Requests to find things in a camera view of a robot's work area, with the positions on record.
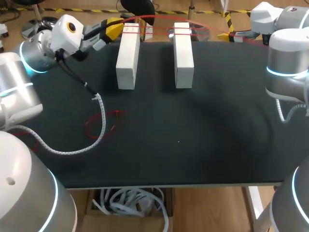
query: wooden floor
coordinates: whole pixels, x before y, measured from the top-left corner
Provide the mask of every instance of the wooden floor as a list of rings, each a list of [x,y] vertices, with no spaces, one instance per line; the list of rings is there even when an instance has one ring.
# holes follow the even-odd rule
[[[189,0],[156,0],[161,10],[187,10]],[[259,0],[230,0],[229,9],[252,9]],[[270,0],[276,6],[306,5],[302,0]],[[116,0],[47,0],[42,5],[53,8],[84,8],[84,9],[115,9]],[[196,0],[198,10],[218,9],[217,1]],[[44,16],[60,17],[64,13],[45,12]],[[70,13],[86,25],[97,21],[119,16],[119,14],[88,14]],[[23,41],[20,30],[23,23],[34,18],[33,12],[23,12],[21,17],[7,23],[10,37],[3,40],[6,51],[14,49]],[[211,40],[216,41],[217,35],[228,32],[226,19],[218,14],[197,14],[193,20],[206,24],[211,29]],[[175,20],[156,19],[155,26],[171,26]],[[246,14],[232,14],[235,30],[250,28]],[[155,35],[153,41],[168,41],[166,35]],[[264,207],[273,195],[272,187],[263,187]],[[79,211],[80,232],[159,232],[163,228],[162,218],[137,217],[98,217],[84,215],[86,190],[72,191]],[[246,209],[245,198],[239,187],[228,188],[177,188],[174,217],[170,218],[170,229],[174,232],[248,232],[250,217]]]

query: black cable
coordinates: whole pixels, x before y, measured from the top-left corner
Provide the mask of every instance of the black cable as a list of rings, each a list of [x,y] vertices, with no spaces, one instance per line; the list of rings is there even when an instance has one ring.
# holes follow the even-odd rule
[[[155,9],[155,11],[156,11],[157,9],[159,9],[159,8],[160,8],[160,5],[159,5],[159,4],[157,4],[157,3],[155,3],[154,1],[153,1],[153,5],[156,5],[156,9]]]
[[[10,13],[14,14],[14,17],[0,21],[0,23],[6,23],[9,21],[13,21],[20,17],[20,11],[17,10],[14,6],[15,6],[15,3],[10,0],[0,0],[0,15],[10,14]]]
[[[98,35],[101,31],[104,31],[106,28],[112,26],[112,25],[116,25],[116,24],[119,24],[119,23],[122,23],[123,22],[123,19],[121,20],[117,20],[117,21],[113,21],[113,22],[110,22],[104,26],[101,26],[99,28],[96,28],[94,29],[93,31],[89,32],[88,34],[86,34],[83,38],[83,40],[89,40],[91,39],[92,37]]]
[[[118,7],[117,7],[117,5],[118,5],[118,2],[119,2],[119,0],[117,0],[117,3],[116,3],[116,10],[117,10],[117,11],[119,11],[119,10],[118,10]]]
[[[95,92],[93,90],[93,88],[91,88],[88,83],[86,81],[84,81],[82,78],[80,78],[65,62],[64,58],[61,58],[62,63],[64,64],[64,66],[67,68],[67,70],[60,65],[60,60],[57,60],[57,64],[58,66],[62,69],[63,72],[65,72],[68,76],[70,76],[72,79],[74,79],[75,81],[79,82],[80,84],[82,84],[83,86],[85,86],[85,88],[93,95],[96,95],[97,92]]]

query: white block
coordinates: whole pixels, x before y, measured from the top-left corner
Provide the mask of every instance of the white block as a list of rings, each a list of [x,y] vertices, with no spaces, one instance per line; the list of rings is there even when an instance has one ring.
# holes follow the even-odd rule
[[[125,23],[116,64],[119,89],[134,89],[139,51],[139,24]]]
[[[194,63],[189,23],[175,23],[174,59],[176,88],[191,88]]]

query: hazard tape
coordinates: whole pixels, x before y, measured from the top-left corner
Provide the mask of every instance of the hazard tape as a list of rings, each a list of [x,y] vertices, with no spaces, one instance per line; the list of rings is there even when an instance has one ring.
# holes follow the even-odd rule
[[[228,29],[229,29],[229,33],[222,33],[222,34],[218,35],[218,38],[222,41],[225,41],[225,42],[242,43],[246,39],[242,38],[241,36],[236,36],[238,32],[234,30],[234,26],[232,24],[232,19],[231,19],[231,13],[246,13],[247,16],[249,16],[249,17],[251,16],[251,11],[229,11],[229,12],[226,12],[225,18],[226,18],[227,26],[228,26]]]
[[[19,11],[33,11],[32,8],[17,8]],[[78,8],[42,8],[43,11],[52,12],[93,12],[93,13],[129,13],[126,10],[89,10],[89,9],[78,9]],[[239,11],[227,11],[226,13],[248,13],[251,11],[239,10]],[[188,11],[156,11],[156,14],[163,15],[187,15]],[[221,11],[195,11],[195,14],[222,14]]]
[[[232,25],[231,13],[225,13],[225,18],[226,18],[226,22],[227,22],[229,32],[233,32],[234,27]]]

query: black mat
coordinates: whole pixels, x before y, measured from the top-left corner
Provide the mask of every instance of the black mat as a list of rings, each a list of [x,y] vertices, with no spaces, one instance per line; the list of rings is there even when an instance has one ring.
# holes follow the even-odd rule
[[[280,182],[308,153],[305,112],[283,125],[266,95],[266,48],[195,42],[193,87],[175,89],[172,44],[144,43],[134,91],[117,88],[118,48],[68,61],[99,91],[107,111],[124,112],[90,152],[58,156],[39,148],[38,157],[65,187]],[[90,145],[84,124],[99,107],[84,87],[59,68],[33,82],[44,111],[25,125],[54,149]],[[288,107],[283,103],[285,112]],[[109,130],[114,119],[107,123]]]

